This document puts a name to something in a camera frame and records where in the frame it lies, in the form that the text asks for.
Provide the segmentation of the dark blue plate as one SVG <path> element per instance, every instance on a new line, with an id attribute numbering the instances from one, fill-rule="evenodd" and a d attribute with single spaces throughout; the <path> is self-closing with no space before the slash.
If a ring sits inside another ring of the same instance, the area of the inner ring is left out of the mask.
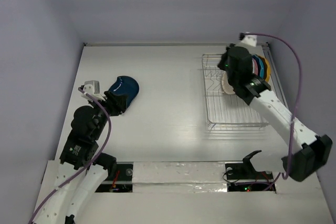
<path id="1" fill-rule="evenodd" d="M 118 76 L 115 83 L 108 89 L 108 91 L 116 95 L 126 94 L 128 96 L 129 106 L 137 97 L 139 90 L 140 87 L 138 82 L 129 76 Z"/>

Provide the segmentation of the pink and cream plate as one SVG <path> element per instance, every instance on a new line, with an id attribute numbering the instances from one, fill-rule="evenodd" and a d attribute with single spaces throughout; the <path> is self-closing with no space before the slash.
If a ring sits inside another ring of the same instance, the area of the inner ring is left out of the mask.
<path id="1" fill-rule="evenodd" d="M 221 85 L 222 85 L 223 91 L 226 94 L 228 94 L 228 95 L 235 94 L 234 88 L 228 82 L 228 76 L 227 76 L 226 71 L 224 71 L 223 74 L 222 74 Z"/>

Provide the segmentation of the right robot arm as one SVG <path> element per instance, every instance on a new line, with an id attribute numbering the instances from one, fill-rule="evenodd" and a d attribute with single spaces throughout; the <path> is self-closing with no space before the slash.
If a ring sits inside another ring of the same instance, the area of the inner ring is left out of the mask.
<path id="1" fill-rule="evenodd" d="M 327 163 L 332 139 L 307 128 L 278 100 L 271 86 L 253 73 L 253 58 L 247 48 L 231 44 L 217 66 L 226 73 L 233 92 L 288 142 L 289 153 L 281 161 L 291 179 L 302 182 Z"/>

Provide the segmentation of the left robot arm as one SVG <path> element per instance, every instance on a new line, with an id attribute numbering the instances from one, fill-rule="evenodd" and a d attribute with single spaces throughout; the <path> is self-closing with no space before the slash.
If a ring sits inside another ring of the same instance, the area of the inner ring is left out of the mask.
<path id="1" fill-rule="evenodd" d="M 54 188 L 40 203 L 29 223 L 76 223 L 88 201 L 105 179 L 118 174 L 117 159 L 103 153 L 97 141 L 105 126 L 111 133 L 111 117 L 130 105 L 126 93 L 108 90 L 103 97 L 79 91 L 89 105 L 78 108 L 60 154 Z"/>

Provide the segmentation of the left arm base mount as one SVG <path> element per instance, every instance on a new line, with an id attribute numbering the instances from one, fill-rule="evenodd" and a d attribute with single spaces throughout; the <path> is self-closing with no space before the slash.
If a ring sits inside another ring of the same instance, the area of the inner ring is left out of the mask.
<path id="1" fill-rule="evenodd" d="M 114 174 L 109 175 L 96 189 L 96 193 L 131 193 L 133 191 L 133 163 L 117 163 Z"/>

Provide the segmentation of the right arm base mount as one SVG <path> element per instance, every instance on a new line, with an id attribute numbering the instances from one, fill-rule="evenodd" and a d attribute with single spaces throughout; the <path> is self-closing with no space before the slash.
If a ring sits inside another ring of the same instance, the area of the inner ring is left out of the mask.
<path id="1" fill-rule="evenodd" d="M 243 163 L 226 163 L 223 180 L 229 192 L 264 191 L 273 183 L 272 173 L 257 172 Z"/>

